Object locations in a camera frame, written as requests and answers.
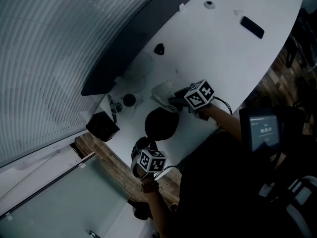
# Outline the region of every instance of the window blind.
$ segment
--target window blind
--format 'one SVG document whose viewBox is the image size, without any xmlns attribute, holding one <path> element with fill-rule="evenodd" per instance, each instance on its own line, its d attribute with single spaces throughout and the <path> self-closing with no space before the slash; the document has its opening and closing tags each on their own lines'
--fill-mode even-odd
<svg viewBox="0 0 317 238">
<path fill-rule="evenodd" d="M 0 167 L 85 129 L 84 81 L 146 1 L 0 0 Z"/>
</svg>

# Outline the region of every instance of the person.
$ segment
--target person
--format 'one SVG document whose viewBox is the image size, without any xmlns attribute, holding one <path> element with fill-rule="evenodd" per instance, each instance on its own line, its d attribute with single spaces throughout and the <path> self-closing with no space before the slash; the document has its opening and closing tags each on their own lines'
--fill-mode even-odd
<svg viewBox="0 0 317 238">
<path fill-rule="evenodd" d="M 296 234 L 296 229 L 282 220 L 283 213 L 274 211 L 259 196 L 264 183 L 279 177 L 286 154 L 278 155 L 278 160 L 276 155 L 255 158 L 242 147 L 239 119 L 212 104 L 200 112 L 214 119 L 223 131 L 211 135 L 184 160 L 176 213 L 169 210 L 152 175 L 142 180 L 160 237 Z M 145 175 L 140 166 L 137 172 L 140 177 Z"/>
</svg>

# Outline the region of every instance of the display screen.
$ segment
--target display screen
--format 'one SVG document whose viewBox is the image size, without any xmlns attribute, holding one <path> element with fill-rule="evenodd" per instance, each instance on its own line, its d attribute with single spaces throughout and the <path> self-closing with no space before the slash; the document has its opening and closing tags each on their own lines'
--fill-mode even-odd
<svg viewBox="0 0 317 238">
<path fill-rule="evenodd" d="M 250 125 L 253 152 L 264 145 L 273 146 L 279 143 L 279 129 L 276 116 L 250 117 Z"/>
</svg>

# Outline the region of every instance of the glass door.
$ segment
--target glass door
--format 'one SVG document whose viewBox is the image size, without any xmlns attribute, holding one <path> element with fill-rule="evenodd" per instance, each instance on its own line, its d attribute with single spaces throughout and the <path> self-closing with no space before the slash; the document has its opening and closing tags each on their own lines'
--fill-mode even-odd
<svg viewBox="0 0 317 238">
<path fill-rule="evenodd" d="M 0 218 L 1 238 L 103 238 L 129 195 L 94 154 Z"/>
</svg>

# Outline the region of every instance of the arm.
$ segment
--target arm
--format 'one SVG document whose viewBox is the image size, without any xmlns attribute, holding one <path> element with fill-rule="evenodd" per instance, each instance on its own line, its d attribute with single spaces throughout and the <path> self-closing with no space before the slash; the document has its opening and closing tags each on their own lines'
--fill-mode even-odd
<svg viewBox="0 0 317 238">
<path fill-rule="evenodd" d="M 229 134 L 241 142 L 241 125 L 239 119 L 234 117 L 224 110 L 216 107 L 213 104 L 209 104 L 199 109 L 204 115 L 211 117 L 217 123 L 220 124 Z"/>
<path fill-rule="evenodd" d="M 145 171 L 137 166 L 137 172 L 140 176 L 145 174 Z M 154 178 L 149 177 L 142 181 L 142 183 L 153 182 Z M 154 223 L 158 229 L 161 238 L 166 238 L 168 236 L 168 231 L 171 222 L 171 211 L 167 207 L 164 199 L 162 198 L 158 190 L 145 194 L 148 203 L 150 205 L 150 210 L 153 216 Z"/>
</svg>

